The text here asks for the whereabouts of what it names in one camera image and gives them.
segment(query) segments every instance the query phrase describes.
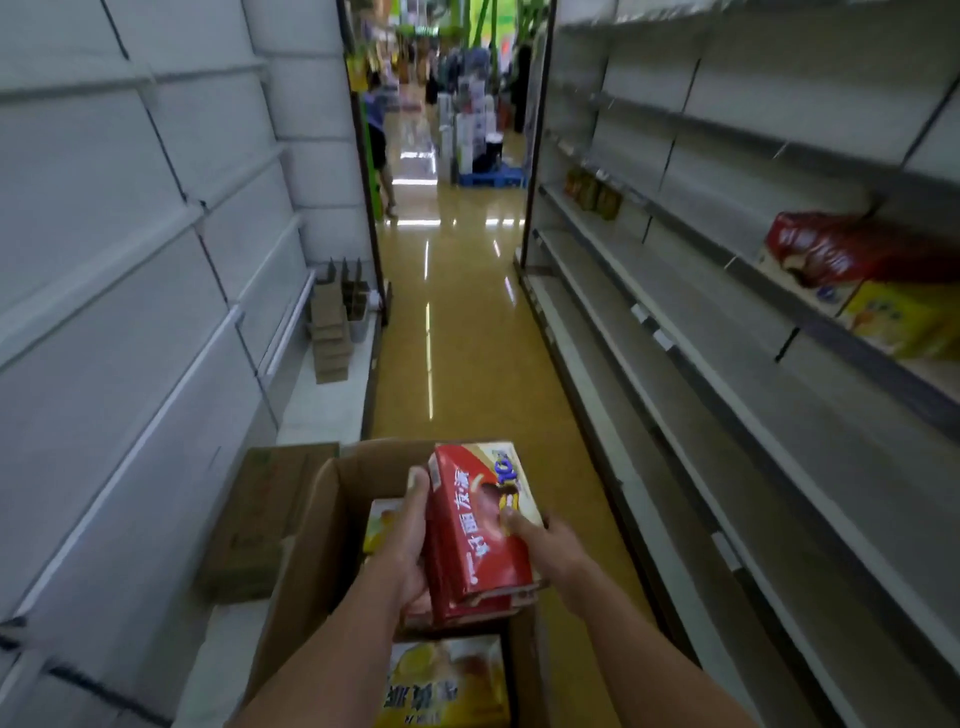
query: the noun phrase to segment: pallet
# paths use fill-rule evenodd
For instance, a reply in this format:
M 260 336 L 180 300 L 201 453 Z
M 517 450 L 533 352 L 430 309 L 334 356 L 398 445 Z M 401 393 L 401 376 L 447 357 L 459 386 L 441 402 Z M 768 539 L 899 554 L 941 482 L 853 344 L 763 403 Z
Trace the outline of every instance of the pallet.
M 519 167 L 501 164 L 500 168 L 492 172 L 458 175 L 457 182 L 462 187 L 520 187 L 527 186 L 526 177 Z

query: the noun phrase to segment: aisle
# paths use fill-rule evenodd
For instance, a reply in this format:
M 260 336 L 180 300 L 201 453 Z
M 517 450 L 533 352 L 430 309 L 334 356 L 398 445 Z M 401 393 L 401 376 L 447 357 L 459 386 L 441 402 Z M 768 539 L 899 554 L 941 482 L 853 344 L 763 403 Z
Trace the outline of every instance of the aisle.
M 512 440 L 540 508 L 567 519 L 649 616 L 516 280 L 525 191 L 437 183 L 425 116 L 391 114 L 388 125 L 398 219 L 379 239 L 395 293 L 372 436 Z M 507 155 L 520 159 L 522 151 L 521 138 L 508 138 Z M 616 725 L 582 624 L 552 591 L 541 604 L 554 725 Z

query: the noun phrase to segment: yellow floor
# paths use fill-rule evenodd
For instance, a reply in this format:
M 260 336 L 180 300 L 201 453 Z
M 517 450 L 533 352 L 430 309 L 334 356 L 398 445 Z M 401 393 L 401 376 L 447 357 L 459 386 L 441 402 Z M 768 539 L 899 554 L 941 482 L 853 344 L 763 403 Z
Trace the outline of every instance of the yellow floor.
M 383 335 L 373 437 L 513 441 L 540 507 L 569 521 L 590 554 L 649 616 L 516 280 L 513 256 L 526 191 L 434 185 L 425 117 L 392 114 L 388 125 L 398 218 L 381 226 L 379 235 L 394 299 Z M 508 138 L 507 156 L 522 154 L 522 138 Z M 541 604 L 556 725 L 616 725 L 586 630 L 552 591 Z

